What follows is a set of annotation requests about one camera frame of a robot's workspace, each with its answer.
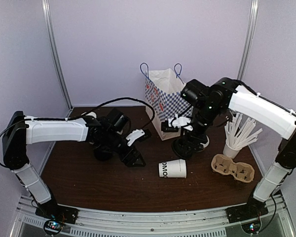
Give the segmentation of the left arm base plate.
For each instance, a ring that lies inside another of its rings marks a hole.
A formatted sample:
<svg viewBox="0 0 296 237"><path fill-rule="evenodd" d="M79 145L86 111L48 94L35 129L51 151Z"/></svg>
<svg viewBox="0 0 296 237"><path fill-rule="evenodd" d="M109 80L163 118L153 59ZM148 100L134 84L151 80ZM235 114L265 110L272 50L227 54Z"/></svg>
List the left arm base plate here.
<svg viewBox="0 0 296 237"><path fill-rule="evenodd" d="M52 214L45 213L41 208L37 207L35 214L51 220L56 220L60 223L75 224L79 210L72 207L59 206L56 212Z"/></svg>

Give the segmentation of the bundle of white wrapped straws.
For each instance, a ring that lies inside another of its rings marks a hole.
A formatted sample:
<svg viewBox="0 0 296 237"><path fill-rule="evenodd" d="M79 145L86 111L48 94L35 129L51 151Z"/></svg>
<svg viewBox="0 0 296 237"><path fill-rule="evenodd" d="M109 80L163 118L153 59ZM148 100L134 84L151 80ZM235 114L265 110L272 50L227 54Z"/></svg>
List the bundle of white wrapped straws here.
<svg viewBox="0 0 296 237"><path fill-rule="evenodd" d="M262 133L263 129L254 132L256 121L247 117L245 122L242 122L243 114L237 113L232 116L232 121L228 121L224 126L226 135L226 144L233 150L240 150L258 140L258 135Z"/></svg>

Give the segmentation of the white ceramic bowl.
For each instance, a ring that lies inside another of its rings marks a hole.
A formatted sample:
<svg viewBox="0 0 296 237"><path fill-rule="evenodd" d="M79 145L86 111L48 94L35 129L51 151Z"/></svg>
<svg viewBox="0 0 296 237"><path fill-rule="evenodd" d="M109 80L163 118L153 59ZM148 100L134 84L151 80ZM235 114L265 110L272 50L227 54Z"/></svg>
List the white ceramic bowl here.
<svg viewBox="0 0 296 237"><path fill-rule="evenodd" d="M209 137L206 135L200 142L203 148L206 148L210 143Z"/></svg>

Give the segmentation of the stack of white paper cups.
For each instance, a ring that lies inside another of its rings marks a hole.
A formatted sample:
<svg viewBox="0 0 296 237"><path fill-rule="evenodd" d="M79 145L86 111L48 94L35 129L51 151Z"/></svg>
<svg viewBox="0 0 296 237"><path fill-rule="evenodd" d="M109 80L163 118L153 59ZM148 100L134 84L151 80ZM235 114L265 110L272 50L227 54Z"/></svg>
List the stack of white paper cups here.
<svg viewBox="0 0 296 237"><path fill-rule="evenodd" d="M97 115L95 112L89 112L89 113L83 113L81 114L82 117L86 117L86 116L89 116L89 117L92 117L92 118L97 118Z"/></svg>

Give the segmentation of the white paper coffee cup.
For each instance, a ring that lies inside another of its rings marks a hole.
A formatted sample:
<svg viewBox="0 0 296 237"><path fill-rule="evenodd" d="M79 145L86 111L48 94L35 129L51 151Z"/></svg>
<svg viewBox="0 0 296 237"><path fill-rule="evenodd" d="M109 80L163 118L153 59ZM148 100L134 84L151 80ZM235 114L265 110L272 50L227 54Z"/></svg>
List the white paper coffee cup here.
<svg viewBox="0 0 296 237"><path fill-rule="evenodd" d="M158 165L158 172L160 178L186 178L186 161L177 159L161 162Z"/></svg>

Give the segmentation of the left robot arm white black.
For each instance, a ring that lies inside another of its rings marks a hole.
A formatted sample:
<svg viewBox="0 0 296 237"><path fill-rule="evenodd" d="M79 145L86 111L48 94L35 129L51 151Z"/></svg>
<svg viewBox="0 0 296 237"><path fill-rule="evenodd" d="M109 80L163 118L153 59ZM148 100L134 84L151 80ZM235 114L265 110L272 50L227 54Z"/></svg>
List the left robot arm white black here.
<svg viewBox="0 0 296 237"><path fill-rule="evenodd" d="M39 118L16 111L7 128L0 133L3 161L0 166L12 171L50 219L57 219L62 210L52 191L44 183L27 156L27 145L41 142L76 141L94 146L98 160L108 160L114 153L127 167L144 167L146 162L134 143L144 141L151 133L144 126L123 136L130 119L114 108L98 117L93 108L71 118Z"/></svg>

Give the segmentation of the aluminium front rail frame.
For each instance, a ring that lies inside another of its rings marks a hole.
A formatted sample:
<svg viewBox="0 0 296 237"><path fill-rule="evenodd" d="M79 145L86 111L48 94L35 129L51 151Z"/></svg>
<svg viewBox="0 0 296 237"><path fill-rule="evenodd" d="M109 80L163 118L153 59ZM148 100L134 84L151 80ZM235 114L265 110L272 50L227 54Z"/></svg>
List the aluminium front rail frame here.
<svg viewBox="0 0 296 237"><path fill-rule="evenodd" d="M179 212L114 212L79 208L74 224L51 223L36 215L32 198L21 196L10 237L294 237L281 195L266 202L268 213L230 222L224 207ZM262 229L253 234L249 228Z"/></svg>

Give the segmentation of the brown cardboard cup carrier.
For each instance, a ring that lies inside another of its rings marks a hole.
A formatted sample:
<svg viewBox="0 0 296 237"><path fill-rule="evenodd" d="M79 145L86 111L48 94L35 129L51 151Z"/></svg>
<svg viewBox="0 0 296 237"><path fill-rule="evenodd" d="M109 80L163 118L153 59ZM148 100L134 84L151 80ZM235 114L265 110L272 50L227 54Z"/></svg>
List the brown cardboard cup carrier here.
<svg viewBox="0 0 296 237"><path fill-rule="evenodd" d="M220 175L232 175L234 180L250 183L254 180L255 170L247 163L234 162L232 158L217 154L211 161L211 168Z"/></svg>

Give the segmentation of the right aluminium corner post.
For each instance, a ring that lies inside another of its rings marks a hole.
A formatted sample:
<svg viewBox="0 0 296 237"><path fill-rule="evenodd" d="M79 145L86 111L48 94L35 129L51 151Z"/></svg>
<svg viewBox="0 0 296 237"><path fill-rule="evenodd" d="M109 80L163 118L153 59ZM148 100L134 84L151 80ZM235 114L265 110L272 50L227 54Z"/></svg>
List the right aluminium corner post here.
<svg viewBox="0 0 296 237"><path fill-rule="evenodd" d="M243 53L240 61L238 74L237 74L237 80L240 80L240 81L242 81L244 78L246 67L249 61L250 51L251 51L255 30L256 30L256 25L257 25L258 11L259 11L259 0L252 0Z"/></svg>

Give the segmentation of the stack of black cup lids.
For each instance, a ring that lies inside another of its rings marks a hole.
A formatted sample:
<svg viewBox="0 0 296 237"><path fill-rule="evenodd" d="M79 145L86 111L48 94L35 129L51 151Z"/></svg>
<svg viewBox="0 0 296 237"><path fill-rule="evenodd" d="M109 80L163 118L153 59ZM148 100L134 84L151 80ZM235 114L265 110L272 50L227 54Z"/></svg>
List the stack of black cup lids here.
<svg viewBox="0 0 296 237"><path fill-rule="evenodd" d="M104 147L98 147L94 149L93 154L95 159L99 161L107 161L113 157L113 152L110 149Z"/></svg>

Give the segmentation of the checkered paper takeout bag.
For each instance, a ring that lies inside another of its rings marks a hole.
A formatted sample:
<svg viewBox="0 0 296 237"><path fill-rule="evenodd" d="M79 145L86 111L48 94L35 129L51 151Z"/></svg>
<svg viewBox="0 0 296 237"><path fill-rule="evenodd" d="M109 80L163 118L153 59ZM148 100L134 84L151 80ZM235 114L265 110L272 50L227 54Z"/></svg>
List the checkered paper takeout bag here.
<svg viewBox="0 0 296 237"><path fill-rule="evenodd" d="M166 70L150 70L147 63L140 65L145 76L145 101L154 108L155 117L152 124L162 141L180 136L180 132L163 132L161 124L169 118L181 114L184 117L192 115L192 107L181 97L185 82L181 72L175 68Z"/></svg>

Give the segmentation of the white cup holding straws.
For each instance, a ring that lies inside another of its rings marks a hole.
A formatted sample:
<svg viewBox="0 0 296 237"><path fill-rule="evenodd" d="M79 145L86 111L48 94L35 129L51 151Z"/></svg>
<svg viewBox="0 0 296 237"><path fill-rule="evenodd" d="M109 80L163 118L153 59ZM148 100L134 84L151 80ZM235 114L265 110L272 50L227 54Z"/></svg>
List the white cup holding straws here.
<svg viewBox="0 0 296 237"><path fill-rule="evenodd" d="M234 159L239 152L240 152L240 149L233 149L227 143L225 143L222 153L224 156Z"/></svg>

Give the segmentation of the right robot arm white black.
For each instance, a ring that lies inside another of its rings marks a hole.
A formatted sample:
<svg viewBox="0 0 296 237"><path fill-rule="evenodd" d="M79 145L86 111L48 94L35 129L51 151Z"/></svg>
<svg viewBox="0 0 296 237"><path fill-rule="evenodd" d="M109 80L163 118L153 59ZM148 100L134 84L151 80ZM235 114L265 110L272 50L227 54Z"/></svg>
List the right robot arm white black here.
<svg viewBox="0 0 296 237"><path fill-rule="evenodd" d="M279 183L296 168L296 112L259 96L244 82L230 78L221 78L212 86L193 79L182 89L181 97L198 109L198 112L186 124L181 123L180 117L168 122L175 128L192 128L172 143L174 153L180 158L189 159L194 153L204 149L208 127L226 110L247 115L282 137L274 163L243 207L246 217L255 217Z"/></svg>

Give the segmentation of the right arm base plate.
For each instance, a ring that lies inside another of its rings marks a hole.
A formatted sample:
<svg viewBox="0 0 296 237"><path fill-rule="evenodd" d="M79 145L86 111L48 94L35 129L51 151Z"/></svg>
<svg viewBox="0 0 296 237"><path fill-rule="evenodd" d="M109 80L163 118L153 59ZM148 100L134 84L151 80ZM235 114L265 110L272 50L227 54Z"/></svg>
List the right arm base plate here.
<svg viewBox="0 0 296 237"><path fill-rule="evenodd" d="M227 208L225 211L230 224L243 222L250 219L257 219L261 215L268 214L268 209L266 206L258 209L255 206L250 206L247 204L232 206Z"/></svg>

